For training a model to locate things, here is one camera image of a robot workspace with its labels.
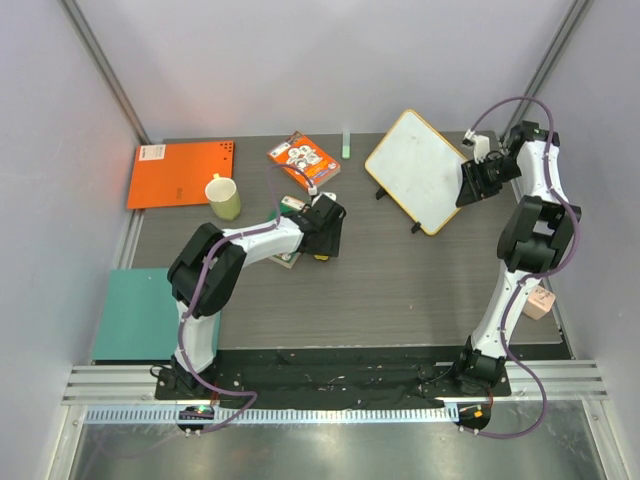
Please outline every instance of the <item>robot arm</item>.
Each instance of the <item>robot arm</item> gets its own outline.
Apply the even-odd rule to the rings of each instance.
[[[334,194],[323,192],[299,212],[283,213],[275,228],[270,228],[273,222],[267,222],[249,228],[220,230],[205,223],[196,230],[168,273],[180,318],[192,301],[204,257],[223,237],[234,237],[216,252],[196,308],[186,319],[183,341],[197,373],[213,362],[211,340],[219,312],[229,301],[242,269],[279,253],[338,256],[346,211],[335,200]],[[179,347],[174,357],[183,369],[179,374],[188,380],[188,368]]]
[[[527,297],[540,283],[536,274],[557,267],[573,237],[569,215],[552,197],[544,178],[547,135],[537,124],[523,122],[511,130],[502,152],[491,152],[492,156],[482,151],[483,158],[478,158],[479,149],[475,147],[476,158],[462,166],[458,206],[496,195],[503,183],[518,177],[522,177],[519,182],[524,194],[498,241],[497,256],[502,262],[489,306],[452,369],[453,378],[468,393],[494,387],[503,377],[507,354],[501,333],[508,344]],[[551,182],[566,200],[558,175],[558,152],[556,134],[549,152]],[[572,208],[579,219],[580,208]]]

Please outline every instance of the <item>mug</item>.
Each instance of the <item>mug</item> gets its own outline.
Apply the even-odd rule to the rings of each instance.
[[[222,220],[235,220],[240,215],[240,195],[236,182],[217,173],[204,189],[213,212]]]

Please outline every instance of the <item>orange book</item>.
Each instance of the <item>orange book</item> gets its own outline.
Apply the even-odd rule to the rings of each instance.
[[[231,178],[234,143],[144,145],[136,149],[127,208],[206,204],[214,173]]]
[[[285,142],[271,150],[267,156],[276,163],[298,167],[319,187],[340,172],[340,164],[300,132],[291,135]],[[291,169],[283,169],[305,190],[307,182],[302,175]]]

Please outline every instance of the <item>white enclosure wall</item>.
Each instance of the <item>white enclosure wall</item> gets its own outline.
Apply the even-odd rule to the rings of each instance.
[[[594,2],[540,95],[560,132],[564,190],[583,208],[582,243],[556,293],[569,340],[598,362],[630,446],[640,444],[638,18],[635,0]],[[638,471],[640,453],[629,452]]]
[[[78,0],[162,138],[460,130],[521,94],[570,0]],[[509,108],[486,128],[504,128]]]
[[[2,2],[0,44],[0,476],[41,479],[100,318],[134,139],[57,2]]]

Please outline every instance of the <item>marker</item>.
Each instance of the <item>marker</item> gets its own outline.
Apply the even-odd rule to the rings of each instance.
[[[342,158],[347,160],[351,156],[351,134],[349,130],[342,131]]]

